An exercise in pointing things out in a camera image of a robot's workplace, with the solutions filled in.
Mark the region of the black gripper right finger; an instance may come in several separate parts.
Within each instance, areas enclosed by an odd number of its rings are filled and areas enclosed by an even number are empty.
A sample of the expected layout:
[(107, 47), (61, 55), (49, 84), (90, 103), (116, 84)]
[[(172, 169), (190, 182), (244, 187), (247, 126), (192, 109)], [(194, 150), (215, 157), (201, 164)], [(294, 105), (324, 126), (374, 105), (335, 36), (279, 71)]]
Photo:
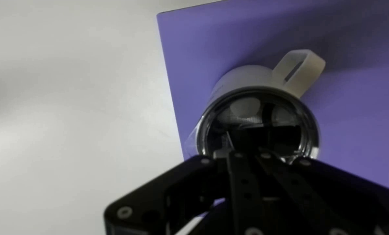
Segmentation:
[(314, 235), (360, 235), (358, 226), (334, 213), (303, 177), (288, 170), (288, 165), (270, 153), (260, 153), (258, 162), (297, 208)]

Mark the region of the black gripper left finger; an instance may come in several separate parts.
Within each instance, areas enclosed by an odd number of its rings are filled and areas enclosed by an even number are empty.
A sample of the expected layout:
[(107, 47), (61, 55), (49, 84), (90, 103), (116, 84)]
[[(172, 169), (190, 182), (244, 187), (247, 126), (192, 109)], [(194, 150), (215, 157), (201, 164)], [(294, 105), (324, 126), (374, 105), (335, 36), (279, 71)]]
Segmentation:
[(270, 235), (273, 231), (265, 214), (265, 205), (257, 179), (250, 169), (250, 150), (241, 133), (226, 133), (226, 158), (230, 179), (230, 203), (235, 235)]

